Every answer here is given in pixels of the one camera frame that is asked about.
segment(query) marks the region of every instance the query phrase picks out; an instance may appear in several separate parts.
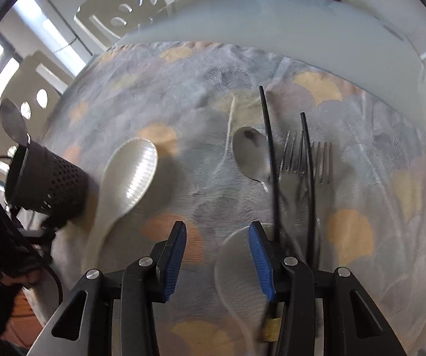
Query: fork tines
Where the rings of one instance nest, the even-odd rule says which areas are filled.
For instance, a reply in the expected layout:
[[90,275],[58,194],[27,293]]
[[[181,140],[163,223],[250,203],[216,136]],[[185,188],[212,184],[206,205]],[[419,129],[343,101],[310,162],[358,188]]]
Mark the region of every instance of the fork tines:
[[[312,142],[312,159],[316,185],[328,184],[332,176],[332,144],[330,142]],[[307,170],[304,132],[295,133],[292,138],[287,133],[284,154],[280,163],[280,171],[292,171],[304,174]]]

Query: metal fork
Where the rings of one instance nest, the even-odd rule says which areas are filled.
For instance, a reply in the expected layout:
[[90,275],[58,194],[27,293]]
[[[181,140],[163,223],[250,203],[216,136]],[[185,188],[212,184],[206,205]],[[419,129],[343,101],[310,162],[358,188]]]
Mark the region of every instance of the metal fork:
[[[311,145],[312,159],[314,165],[314,183],[316,198],[316,228],[318,233],[315,235],[315,258],[313,265],[318,266],[321,225],[325,224],[326,215],[330,208],[331,201],[331,181],[332,181],[332,145],[330,142],[313,142]],[[287,203],[288,221],[294,223],[297,216],[297,204],[303,199],[305,192],[302,192],[304,175],[307,170],[305,159],[305,147],[303,132],[300,138],[297,133],[290,137],[287,133],[286,145],[279,170],[279,191]],[[294,250],[299,257],[303,257],[300,246],[296,240],[292,240]]]
[[332,201],[332,144],[330,142],[313,142],[311,149],[314,160],[315,209],[317,219],[313,266],[314,268],[318,268],[322,226],[325,227],[325,220]]
[[[284,154],[280,163],[279,169],[279,192],[282,198],[286,202],[287,212],[283,215],[282,220],[286,231],[289,228],[292,230],[297,218],[297,202],[300,195],[300,184],[302,183],[302,146],[304,144],[303,132],[300,134],[300,138],[297,133],[290,137],[290,131],[287,133],[286,145],[284,147]],[[292,244],[294,254],[301,260],[304,261],[305,257],[300,249],[300,245],[295,238],[285,234],[286,238]]]

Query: metal spoon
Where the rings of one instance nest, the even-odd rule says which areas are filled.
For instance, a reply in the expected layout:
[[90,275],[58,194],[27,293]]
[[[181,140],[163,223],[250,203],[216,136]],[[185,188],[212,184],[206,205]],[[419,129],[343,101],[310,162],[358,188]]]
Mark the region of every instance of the metal spoon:
[[252,127],[243,127],[233,136],[233,155],[241,172],[250,179],[261,182],[271,193],[271,164],[266,137]]
[[82,273],[96,268],[104,240],[147,191],[157,169],[157,149],[147,139],[133,138],[109,159],[99,189],[98,208],[82,260]]
[[24,117],[17,105],[8,98],[0,101],[0,122],[10,138],[20,146],[27,147],[28,134]]

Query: white chair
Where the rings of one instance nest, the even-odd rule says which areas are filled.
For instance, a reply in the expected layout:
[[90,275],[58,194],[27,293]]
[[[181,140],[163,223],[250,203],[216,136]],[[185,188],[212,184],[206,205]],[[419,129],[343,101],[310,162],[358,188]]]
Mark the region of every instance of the white chair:
[[166,0],[87,0],[79,7],[74,21],[106,50],[166,6]]
[[[27,56],[6,85],[1,98],[12,100],[25,117],[27,131],[32,139],[40,139],[46,130],[46,122],[60,99],[59,93],[38,72],[39,66],[56,80],[69,86],[73,78],[58,67],[41,51]],[[0,155],[10,155],[16,143],[6,134],[0,123]],[[5,173],[0,172],[0,179]]]

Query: black chopstick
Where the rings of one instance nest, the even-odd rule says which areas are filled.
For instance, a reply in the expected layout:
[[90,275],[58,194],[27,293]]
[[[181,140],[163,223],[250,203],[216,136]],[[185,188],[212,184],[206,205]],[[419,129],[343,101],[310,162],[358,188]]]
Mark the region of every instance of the black chopstick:
[[309,229],[307,231],[307,251],[306,262],[311,268],[316,267],[314,264],[315,251],[315,181],[314,181],[314,161],[312,160],[312,148],[310,147],[309,127],[305,112],[300,113],[302,120],[302,130],[304,131],[304,141],[307,160],[307,184],[309,186]]
[[264,88],[259,86],[261,96],[262,115],[264,116],[264,125],[266,127],[266,137],[269,145],[269,162],[271,164],[272,176],[272,215],[274,222],[274,241],[280,240],[280,214],[279,214],[279,178],[277,175],[276,155],[274,153],[274,140],[272,139],[271,120],[269,119],[268,104]]

